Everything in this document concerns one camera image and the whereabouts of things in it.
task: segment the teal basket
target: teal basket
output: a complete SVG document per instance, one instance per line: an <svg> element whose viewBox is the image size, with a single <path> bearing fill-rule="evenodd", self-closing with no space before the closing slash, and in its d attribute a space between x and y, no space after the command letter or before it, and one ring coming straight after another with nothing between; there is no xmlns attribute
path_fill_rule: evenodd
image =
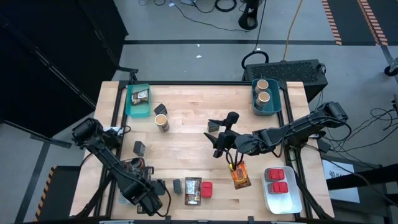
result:
<svg viewBox="0 0 398 224"><path fill-rule="evenodd" d="M139 103L137 105L131 104L131 95L142 90L148 89L148 102ZM126 100L126 114L132 118L147 118L150 116L150 86L148 84L129 85L127 87L127 100Z"/></svg>
<svg viewBox="0 0 398 224"><path fill-rule="evenodd" d="M271 116L281 111L282 103L280 102L280 94L279 94L279 84L275 79L271 78L262 78L267 80L268 89L266 92L270 96L269 102L262 107L262 110L258 110L255 106L256 104L256 91L254 91L257 82L260 80L255 79L251 83L251 94L252 94L252 105L253 105L253 113L257 116Z"/></svg>

